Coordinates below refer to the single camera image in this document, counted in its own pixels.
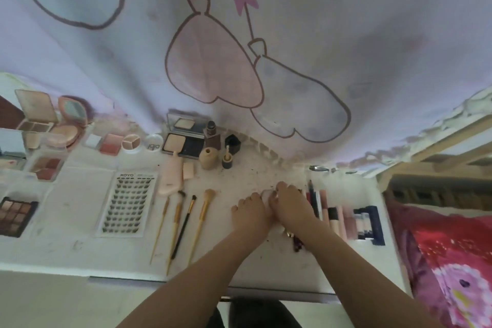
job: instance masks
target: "purple fabric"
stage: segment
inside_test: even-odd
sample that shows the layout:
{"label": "purple fabric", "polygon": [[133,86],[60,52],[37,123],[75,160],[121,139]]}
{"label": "purple fabric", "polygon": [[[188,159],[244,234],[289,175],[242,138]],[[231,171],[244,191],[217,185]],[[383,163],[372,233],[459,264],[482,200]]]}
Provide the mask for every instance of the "purple fabric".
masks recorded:
{"label": "purple fabric", "polygon": [[432,316],[438,319],[442,325],[454,328],[446,298],[409,230],[410,225],[415,222],[437,219],[444,215],[390,200],[386,200],[386,206],[388,207],[400,256],[408,271],[414,298],[421,301]]}

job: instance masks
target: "brown eyeshadow palette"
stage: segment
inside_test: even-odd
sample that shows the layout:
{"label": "brown eyeshadow palette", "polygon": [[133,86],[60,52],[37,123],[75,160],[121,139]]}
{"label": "brown eyeshadow palette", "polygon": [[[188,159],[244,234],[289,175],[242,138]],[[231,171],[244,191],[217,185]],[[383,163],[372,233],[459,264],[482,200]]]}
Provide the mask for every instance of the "brown eyeshadow palette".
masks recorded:
{"label": "brown eyeshadow palette", "polygon": [[37,206],[37,201],[24,202],[4,197],[0,204],[0,235],[21,237]]}

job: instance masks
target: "black makeup brush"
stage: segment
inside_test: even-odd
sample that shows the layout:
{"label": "black makeup brush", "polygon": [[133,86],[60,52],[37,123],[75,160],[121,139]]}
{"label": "black makeup brush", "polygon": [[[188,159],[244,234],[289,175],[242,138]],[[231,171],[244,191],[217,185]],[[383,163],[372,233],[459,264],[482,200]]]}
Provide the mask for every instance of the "black makeup brush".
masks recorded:
{"label": "black makeup brush", "polygon": [[176,254],[178,253],[178,247],[180,245],[181,238],[183,237],[183,233],[185,232],[186,223],[188,223],[189,215],[191,214],[191,210],[193,209],[193,204],[195,203],[195,200],[196,200],[196,196],[193,195],[191,197],[191,202],[190,202],[189,207],[188,207],[188,213],[186,213],[186,217],[185,217],[183,226],[181,227],[180,235],[178,236],[178,241],[176,241],[176,246],[174,247],[174,251],[173,251],[173,254],[171,256],[172,260],[176,258]]}

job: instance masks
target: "white table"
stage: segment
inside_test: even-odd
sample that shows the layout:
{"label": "white table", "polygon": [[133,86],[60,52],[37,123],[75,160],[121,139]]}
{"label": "white table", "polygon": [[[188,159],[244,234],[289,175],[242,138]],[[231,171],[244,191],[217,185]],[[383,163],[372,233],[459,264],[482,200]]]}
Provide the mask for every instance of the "white table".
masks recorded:
{"label": "white table", "polygon": [[[0,269],[166,281],[166,259],[178,200],[176,195],[171,199],[152,264],[149,261],[165,197],[155,197],[144,237],[96,238],[94,234],[115,170],[160,169],[168,158],[160,152],[146,150],[135,155],[120,151],[115,158],[79,145],[71,152],[55,182],[33,183],[30,188],[27,184],[4,188],[8,192],[35,189],[45,192],[46,197],[20,238],[0,237]],[[187,209],[193,194],[198,199],[169,277],[186,267],[206,188],[217,190],[218,195],[210,205],[194,260],[212,249],[231,231],[230,207],[238,199],[271,188],[279,180],[302,187],[311,174],[315,188],[326,188],[329,192],[331,205],[378,207],[386,246],[374,246],[370,241],[350,241],[350,245],[399,288],[409,292],[398,262],[388,214],[374,179],[345,175],[339,171],[327,174],[282,169],[248,147],[242,148],[235,156],[234,166],[230,170],[220,167],[204,171],[198,161],[195,161],[195,169],[196,177],[185,182],[187,198],[183,211]],[[267,241],[243,262],[230,286],[230,294],[251,294],[251,291],[256,291],[256,295],[283,300],[327,302],[333,300],[329,294],[334,292],[314,257],[304,249],[294,253],[292,239],[278,234],[270,234]]]}

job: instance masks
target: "cartoon print curtain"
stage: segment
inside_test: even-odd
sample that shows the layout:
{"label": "cartoon print curtain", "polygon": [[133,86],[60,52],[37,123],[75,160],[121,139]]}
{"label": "cartoon print curtain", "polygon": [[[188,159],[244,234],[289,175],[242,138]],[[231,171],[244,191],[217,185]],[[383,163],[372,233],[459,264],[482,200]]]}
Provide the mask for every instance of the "cartoon print curtain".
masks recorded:
{"label": "cartoon print curtain", "polygon": [[316,164],[391,155],[492,84],[492,0],[0,1],[0,70]]}

